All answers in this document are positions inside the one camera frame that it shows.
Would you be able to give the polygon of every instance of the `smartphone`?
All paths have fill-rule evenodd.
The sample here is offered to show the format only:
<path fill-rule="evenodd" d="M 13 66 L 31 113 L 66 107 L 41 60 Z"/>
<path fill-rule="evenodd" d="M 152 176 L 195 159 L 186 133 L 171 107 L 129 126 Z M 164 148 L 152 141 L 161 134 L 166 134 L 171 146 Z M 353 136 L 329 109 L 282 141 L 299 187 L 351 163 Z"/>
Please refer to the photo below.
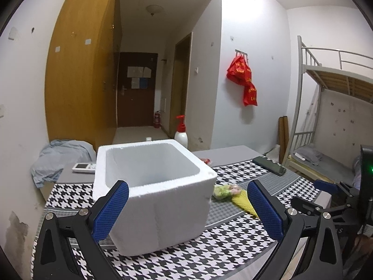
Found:
<path fill-rule="evenodd" d="M 274 173 L 277 176 L 282 176 L 286 172 L 286 168 L 278 165 L 277 163 L 273 162 L 272 160 L 268 160 L 265 157 L 256 157 L 253 160 L 253 163 L 263 167 L 264 169 Z"/>

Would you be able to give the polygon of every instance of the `black monitor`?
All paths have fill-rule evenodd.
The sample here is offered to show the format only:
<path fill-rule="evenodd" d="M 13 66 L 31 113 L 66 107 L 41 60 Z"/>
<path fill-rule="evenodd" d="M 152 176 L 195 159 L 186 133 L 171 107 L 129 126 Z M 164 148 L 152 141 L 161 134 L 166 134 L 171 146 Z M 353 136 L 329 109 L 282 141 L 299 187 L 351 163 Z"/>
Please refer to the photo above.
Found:
<path fill-rule="evenodd" d="M 369 211 L 367 223 L 373 225 L 373 213 L 371 206 L 373 205 L 373 146 L 361 145 L 361 184 L 358 211 L 360 217 L 365 220 Z"/>

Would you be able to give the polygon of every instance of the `small white box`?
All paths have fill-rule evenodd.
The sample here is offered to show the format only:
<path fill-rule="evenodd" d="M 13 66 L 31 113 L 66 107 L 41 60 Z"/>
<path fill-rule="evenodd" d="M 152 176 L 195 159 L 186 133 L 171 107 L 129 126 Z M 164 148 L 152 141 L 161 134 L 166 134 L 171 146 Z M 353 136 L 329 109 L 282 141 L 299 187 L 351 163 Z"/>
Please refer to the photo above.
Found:
<path fill-rule="evenodd" d="M 217 176 L 175 140 L 101 146 L 93 199 L 117 180 L 128 183 L 129 199 L 110 237 L 121 255 L 142 255 L 204 231 Z"/>

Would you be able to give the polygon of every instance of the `wall stain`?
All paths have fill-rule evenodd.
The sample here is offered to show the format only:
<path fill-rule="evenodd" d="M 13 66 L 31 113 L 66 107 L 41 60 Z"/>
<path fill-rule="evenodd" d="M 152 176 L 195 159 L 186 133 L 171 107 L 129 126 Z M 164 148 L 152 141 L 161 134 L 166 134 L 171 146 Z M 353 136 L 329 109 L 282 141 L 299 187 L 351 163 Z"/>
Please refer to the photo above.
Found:
<path fill-rule="evenodd" d="M 14 269 L 22 273 L 22 255 L 25 247 L 25 240 L 28 233 L 28 225 L 20 222 L 16 213 L 12 211 L 9 216 L 10 226 L 6 230 L 4 252 Z"/>

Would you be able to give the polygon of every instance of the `white bottle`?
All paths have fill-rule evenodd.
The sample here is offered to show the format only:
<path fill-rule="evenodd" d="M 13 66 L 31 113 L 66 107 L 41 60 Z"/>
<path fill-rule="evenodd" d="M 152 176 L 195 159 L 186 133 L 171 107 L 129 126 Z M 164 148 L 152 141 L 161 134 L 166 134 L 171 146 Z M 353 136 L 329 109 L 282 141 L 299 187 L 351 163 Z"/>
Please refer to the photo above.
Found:
<path fill-rule="evenodd" d="M 180 119 L 180 123 L 175 134 L 175 140 L 179 142 L 185 148 L 188 148 L 188 136 L 187 136 L 187 133 L 185 132 L 186 127 L 184 124 L 185 116 L 184 115 L 177 116 L 176 119 Z"/>

